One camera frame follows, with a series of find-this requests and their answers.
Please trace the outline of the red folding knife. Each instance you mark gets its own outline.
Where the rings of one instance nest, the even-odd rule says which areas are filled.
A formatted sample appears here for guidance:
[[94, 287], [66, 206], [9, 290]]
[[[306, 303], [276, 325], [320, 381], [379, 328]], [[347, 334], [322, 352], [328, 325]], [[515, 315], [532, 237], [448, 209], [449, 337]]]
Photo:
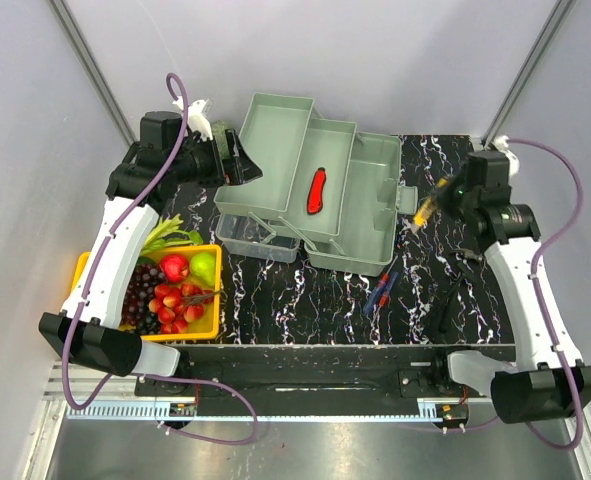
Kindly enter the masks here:
[[322, 211], [324, 206], [323, 196], [326, 179], [326, 169], [324, 167], [319, 167], [313, 175], [308, 191], [306, 201], [306, 212], [308, 215], [317, 215]]

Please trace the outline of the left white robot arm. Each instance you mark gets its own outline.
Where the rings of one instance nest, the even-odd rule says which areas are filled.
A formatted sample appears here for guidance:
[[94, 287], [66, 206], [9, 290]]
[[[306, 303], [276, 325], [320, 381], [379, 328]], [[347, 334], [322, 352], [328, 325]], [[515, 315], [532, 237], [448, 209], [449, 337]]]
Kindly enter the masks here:
[[184, 128], [179, 113], [146, 113], [139, 140], [109, 177], [102, 224], [78, 283], [59, 312], [41, 317], [47, 343], [71, 363], [107, 374], [172, 376], [177, 349], [119, 328], [146, 237], [178, 186], [237, 186], [261, 175], [234, 129], [203, 134]]

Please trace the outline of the blue screwdriver long shaft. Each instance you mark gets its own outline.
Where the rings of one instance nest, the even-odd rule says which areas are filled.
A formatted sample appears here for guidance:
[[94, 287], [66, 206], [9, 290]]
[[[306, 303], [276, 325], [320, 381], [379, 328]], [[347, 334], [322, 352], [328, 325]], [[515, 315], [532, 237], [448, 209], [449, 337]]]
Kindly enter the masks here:
[[364, 305], [364, 307], [362, 308], [362, 312], [366, 315], [369, 316], [371, 314], [373, 314], [377, 309], [376, 309], [376, 303], [377, 300], [381, 294], [381, 291], [383, 289], [383, 286], [386, 282], [386, 276], [390, 274], [390, 273], [386, 273], [384, 274], [381, 279], [378, 281], [376, 287], [371, 291], [371, 293], [369, 294], [367, 301]]

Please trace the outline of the translucent plastic tool box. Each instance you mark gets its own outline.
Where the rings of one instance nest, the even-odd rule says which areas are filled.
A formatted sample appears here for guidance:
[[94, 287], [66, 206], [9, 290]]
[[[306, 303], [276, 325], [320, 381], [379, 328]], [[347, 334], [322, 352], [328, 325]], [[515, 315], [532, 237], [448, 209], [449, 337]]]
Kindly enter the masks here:
[[400, 182], [402, 140], [324, 118], [311, 98], [256, 93], [239, 134], [261, 178], [222, 187], [216, 237], [231, 254], [379, 276], [398, 217], [417, 204]]

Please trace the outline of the blue screwdriver red tip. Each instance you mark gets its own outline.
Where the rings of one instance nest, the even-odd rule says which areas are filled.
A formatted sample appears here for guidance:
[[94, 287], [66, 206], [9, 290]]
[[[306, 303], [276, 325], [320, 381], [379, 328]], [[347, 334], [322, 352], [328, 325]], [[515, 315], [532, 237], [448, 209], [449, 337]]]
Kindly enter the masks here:
[[376, 303], [377, 310], [380, 310], [382, 307], [384, 307], [388, 303], [388, 301], [390, 299], [391, 291], [392, 291], [396, 281], [398, 280], [398, 278], [399, 278], [399, 273], [397, 271], [394, 271], [393, 273], [388, 274], [386, 276], [386, 282], [383, 286], [381, 294], [380, 294], [380, 296], [377, 300], [377, 303]]

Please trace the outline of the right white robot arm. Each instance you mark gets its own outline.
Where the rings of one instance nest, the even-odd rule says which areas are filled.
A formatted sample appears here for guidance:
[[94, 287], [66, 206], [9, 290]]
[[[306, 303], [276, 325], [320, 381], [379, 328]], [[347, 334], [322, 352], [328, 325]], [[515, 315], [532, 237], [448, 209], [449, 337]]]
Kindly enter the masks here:
[[478, 350], [456, 350], [445, 357], [447, 377], [490, 398], [506, 424], [581, 420], [591, 401], [591, 365], [566, 332], [534, 213], [511, 200], [515, 164], [509, 152], [472, 152], [433, 197], [475, 236], [499, 285], [516, 352], [509, 365]]

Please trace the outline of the yellow utility knife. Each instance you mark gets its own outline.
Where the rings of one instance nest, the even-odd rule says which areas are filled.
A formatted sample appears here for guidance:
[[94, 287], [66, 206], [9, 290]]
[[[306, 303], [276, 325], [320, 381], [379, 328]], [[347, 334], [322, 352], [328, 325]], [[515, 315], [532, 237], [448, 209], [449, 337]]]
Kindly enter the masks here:
[[428, 223], [429, 219], [438, 208], [437, 205], [431, 205], [429, 203], [429, 195], [426, 197], [426, 199], [418, 208], [417, 212], [413, 217], [411, 224], [411, 231], [413, 233], [417, 233], [420, 229], [422, 229]]

